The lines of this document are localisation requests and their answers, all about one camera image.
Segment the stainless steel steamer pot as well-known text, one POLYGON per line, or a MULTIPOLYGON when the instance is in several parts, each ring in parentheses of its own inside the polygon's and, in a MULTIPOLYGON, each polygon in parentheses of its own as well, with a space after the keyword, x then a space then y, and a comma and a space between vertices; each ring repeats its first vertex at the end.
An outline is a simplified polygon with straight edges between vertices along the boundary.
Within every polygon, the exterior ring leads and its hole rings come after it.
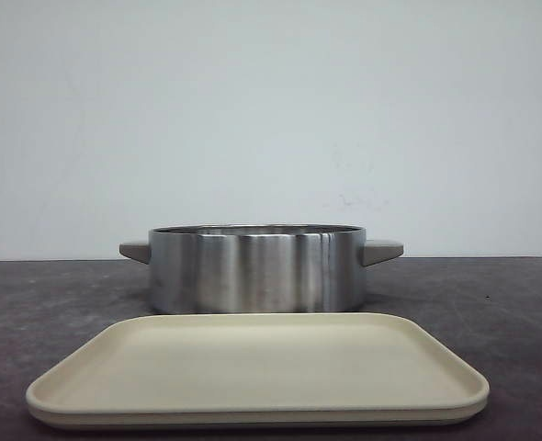
POLYGON ((404 246, 350 225, 196 225, 153 229, 119 252, 149 267, 162 313, 340 312, 363 302, 367 267, 404 246))

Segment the beige plastic tray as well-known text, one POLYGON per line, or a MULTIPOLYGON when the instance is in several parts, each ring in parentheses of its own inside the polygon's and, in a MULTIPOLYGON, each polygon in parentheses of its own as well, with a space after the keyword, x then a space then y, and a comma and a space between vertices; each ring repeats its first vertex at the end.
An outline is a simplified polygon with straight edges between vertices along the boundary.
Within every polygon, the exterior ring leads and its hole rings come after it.
POLYGON ((415 322, 381 313, 153 315, 110 325, 35 379, 65 429, 454 424, 490 385, 415 322))

